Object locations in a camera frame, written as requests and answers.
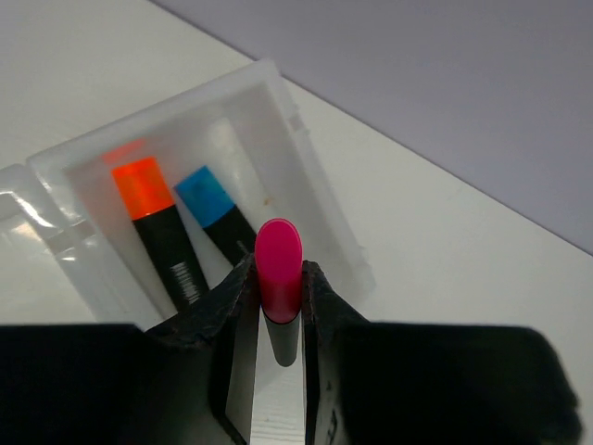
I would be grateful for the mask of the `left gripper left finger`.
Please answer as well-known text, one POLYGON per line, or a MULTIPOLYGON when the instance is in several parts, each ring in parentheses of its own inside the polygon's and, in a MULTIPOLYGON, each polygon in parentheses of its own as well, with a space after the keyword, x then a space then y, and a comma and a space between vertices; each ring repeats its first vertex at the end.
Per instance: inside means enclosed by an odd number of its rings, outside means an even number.
POLYGON ((5 325, 5 444, 246 444, 258 346, 254 263, 189 308, 133 324, 5 325))

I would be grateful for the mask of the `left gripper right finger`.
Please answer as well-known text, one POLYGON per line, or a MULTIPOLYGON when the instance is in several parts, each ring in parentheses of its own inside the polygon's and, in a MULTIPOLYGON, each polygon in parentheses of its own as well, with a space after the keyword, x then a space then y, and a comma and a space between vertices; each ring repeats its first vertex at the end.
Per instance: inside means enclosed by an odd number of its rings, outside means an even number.
POLYGON ((578 398, 526 326, 365 319, 303 267, 308 444, 576 444, 578 398))

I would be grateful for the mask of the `pink highlighter marker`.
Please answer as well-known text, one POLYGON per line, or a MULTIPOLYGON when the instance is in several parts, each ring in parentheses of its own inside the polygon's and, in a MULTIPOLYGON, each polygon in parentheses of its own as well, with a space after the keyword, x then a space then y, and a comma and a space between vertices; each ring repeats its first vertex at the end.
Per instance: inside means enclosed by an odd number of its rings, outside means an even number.
POLYGON ((303 266, 300 235, 291 222, 276 218, 262 225, 255 264, 272 352, 279 365, 288 367, 297 357, 303 266))

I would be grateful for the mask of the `blue highlighter marker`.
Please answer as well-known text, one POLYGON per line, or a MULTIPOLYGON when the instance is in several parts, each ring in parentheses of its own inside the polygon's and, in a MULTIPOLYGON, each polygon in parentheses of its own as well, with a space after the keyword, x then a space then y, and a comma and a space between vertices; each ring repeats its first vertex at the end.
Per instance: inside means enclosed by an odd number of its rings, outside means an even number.
POLYGON ((254 251, 255 230, 208 166, 181 180, 174 190, 232 266, 254 251))

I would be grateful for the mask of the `orange highlighter marker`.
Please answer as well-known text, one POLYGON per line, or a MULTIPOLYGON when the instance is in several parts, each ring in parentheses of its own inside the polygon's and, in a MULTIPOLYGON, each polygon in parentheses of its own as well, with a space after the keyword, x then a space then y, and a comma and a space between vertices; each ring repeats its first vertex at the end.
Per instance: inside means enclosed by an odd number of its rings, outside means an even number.
POLYGON ((170 300, 184 311, 209 286, 157 160, 139 159, 111 175, 170 300))

